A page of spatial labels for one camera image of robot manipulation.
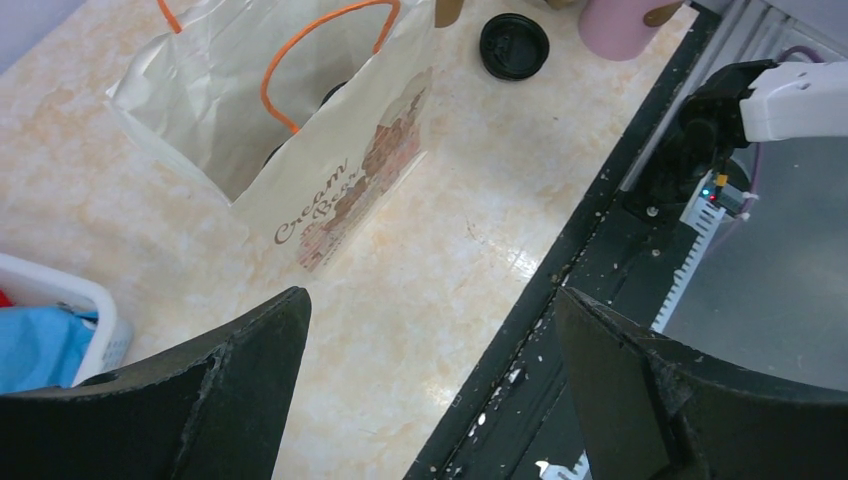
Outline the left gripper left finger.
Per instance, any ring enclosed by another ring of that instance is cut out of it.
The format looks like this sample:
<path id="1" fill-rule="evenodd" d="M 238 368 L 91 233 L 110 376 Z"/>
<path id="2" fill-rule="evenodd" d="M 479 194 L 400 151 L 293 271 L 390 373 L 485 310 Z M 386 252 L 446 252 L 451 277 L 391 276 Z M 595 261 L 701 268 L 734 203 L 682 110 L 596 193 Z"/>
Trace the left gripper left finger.
<path id="1" fill-rule="evenodd" d="M 310 325 L 292 287 L 80 385 L 1 399 L 5 479 L 268 479 Z"/>

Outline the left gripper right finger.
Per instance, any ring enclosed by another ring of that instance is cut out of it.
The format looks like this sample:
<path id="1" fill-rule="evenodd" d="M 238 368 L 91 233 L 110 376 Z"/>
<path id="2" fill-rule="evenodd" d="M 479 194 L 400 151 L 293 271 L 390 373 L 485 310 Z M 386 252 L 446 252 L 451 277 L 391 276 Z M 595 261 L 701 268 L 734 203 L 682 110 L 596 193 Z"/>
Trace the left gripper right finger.
<path id="1" fill-rule="evenodd" d="M 574 288 L 555 320 L 594 478 L 846 477 L 845 392 L 715 358 Z"/>

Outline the paper takeout bag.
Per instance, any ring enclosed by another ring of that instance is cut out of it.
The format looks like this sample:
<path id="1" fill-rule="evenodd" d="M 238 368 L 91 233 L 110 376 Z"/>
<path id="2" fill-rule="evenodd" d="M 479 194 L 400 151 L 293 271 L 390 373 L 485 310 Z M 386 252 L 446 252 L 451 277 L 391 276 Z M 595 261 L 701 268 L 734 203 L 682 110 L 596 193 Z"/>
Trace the paper takeout bag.
<path id="1" fill-rule="evenodd" d="M 168 16 L 109 104 L 137 146 L 320 271 L 425 155 L 434 16 L 431 1 L 202 1 Z"/>

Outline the black cup lid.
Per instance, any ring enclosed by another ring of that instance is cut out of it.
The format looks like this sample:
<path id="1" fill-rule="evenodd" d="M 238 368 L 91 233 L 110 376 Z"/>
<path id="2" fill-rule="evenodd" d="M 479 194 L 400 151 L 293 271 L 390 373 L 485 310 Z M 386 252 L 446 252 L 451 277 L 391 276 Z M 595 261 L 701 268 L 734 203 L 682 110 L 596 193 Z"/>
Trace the black cup lid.
<path id="1" fill-rule="evenodd" d="M 327 102 L 328 102 L 328 101 L 332 98 L 332 96 L 333 96 L 333 95 L 334 95 L 334 94 L 335 94 L 338 90 L 340 90 L 341 88 L 343 88 L 346 84 L 347 84 L 347 81 L 344 81 L 344 82 L 341 82 L 341 83 L 337 84 L 337 85 L 336 85 L 336 86 L 334 86 L 332 89 L 330 89 L 330 90 L 329 90 L 329 91 L 325 94 L 325 96 L 323 97 L 323 99 L 322 99 L 322 101 L 321 101 L 321 103 L 320 103 L 320 105 L 319 105 L 319 109 L 320 109 L 321 107 L 323 107 L 323 105 L 324 105 L 324 104 L 326 104 L 326 103 L 327 103 Z M 264 167 L 268 164 L 268 162 L 271 160 L 271 158 L 272 158 L 272 157 L 276 154 L 276 152 L 277 152 L 277 151 L 278 151 L 278 150 L 279 150 L 279 149 L 283 146 L 283 144 L 284 144 L 284 143 L 279 144 L 276 148 L 274 148 L 274 149 L 271 151 L 271 153 L 267 156 L 267 158 L 266 158 L 266 160 L 265 160 L 265 162 L 264 162 L 264 164 L 263 164 L 263 168 L 264 168 Z"/>

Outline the black lid stack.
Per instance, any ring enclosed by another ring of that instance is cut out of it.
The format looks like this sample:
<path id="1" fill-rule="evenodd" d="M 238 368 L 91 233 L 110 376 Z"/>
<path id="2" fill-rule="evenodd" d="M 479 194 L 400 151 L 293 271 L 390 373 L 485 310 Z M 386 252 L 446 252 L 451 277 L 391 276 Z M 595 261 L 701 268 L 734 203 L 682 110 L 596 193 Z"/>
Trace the black lid stack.
<path id="1" fill-rule="evenodd" d="M 489 19 L 479 37 L 479 55 L 485 70 L 506 81 L 521 81 L 535 75 L 547 61 L 550 42 L 534 20 L 503 13 Z"/>

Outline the stack of paper cups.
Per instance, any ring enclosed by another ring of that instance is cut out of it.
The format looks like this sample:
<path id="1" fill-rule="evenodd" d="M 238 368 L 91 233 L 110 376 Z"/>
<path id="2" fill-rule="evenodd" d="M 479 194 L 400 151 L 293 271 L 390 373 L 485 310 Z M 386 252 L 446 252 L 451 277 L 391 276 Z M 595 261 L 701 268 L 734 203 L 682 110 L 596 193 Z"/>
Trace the stack of paper cups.
<path id="1" fill-rule="evenodd" d="M 434 26 L 445 28 L 454 24 L 459 18 L 464 6 L 464 0 L 436 0 Z"/>

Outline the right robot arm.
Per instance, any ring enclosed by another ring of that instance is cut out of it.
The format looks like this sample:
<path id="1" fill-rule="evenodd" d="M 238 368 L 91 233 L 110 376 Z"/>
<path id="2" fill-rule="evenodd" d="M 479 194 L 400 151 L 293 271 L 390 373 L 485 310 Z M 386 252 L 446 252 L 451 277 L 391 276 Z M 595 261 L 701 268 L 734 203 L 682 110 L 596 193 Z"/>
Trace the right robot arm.
<path id="1" fill-rule="evenodd" d="M 730 158 L 753 143 L 847 134 L 847 64 L 755 60 L 726 65 L 690 94 L 636 184 L 647 206 L 683 203 L 712 178 L 716 203 Z"/>

